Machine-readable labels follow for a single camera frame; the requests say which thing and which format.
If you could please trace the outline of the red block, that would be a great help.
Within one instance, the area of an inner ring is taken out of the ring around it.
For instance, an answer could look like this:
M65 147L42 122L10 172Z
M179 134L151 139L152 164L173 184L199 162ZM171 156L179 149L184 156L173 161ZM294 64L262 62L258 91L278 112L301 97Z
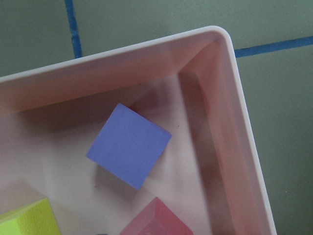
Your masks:
M122 235L192 235L193 232L158 197L121 232Z

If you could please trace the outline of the yellow block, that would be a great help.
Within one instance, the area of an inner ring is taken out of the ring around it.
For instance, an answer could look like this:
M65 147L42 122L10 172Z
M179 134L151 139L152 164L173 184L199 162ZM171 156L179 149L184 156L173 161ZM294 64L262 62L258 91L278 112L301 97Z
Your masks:
M2 235L59 235L60 229L47 198L0 215Z

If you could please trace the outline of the purple block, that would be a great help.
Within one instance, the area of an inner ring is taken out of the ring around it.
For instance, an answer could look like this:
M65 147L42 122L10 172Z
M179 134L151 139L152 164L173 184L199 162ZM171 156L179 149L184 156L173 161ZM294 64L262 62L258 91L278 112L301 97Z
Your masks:
M140 189L172 135L119 103L86 156L135 189Z

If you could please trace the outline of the pink bin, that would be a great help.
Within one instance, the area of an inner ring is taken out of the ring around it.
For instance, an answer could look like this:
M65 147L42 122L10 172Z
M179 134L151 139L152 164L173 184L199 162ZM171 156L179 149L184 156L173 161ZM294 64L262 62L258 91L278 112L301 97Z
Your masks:
M172 137L140 189L86 156L117 104ZM158 197L195 235L276 228L229 34L207 26L0 79L0 211L121 235Z

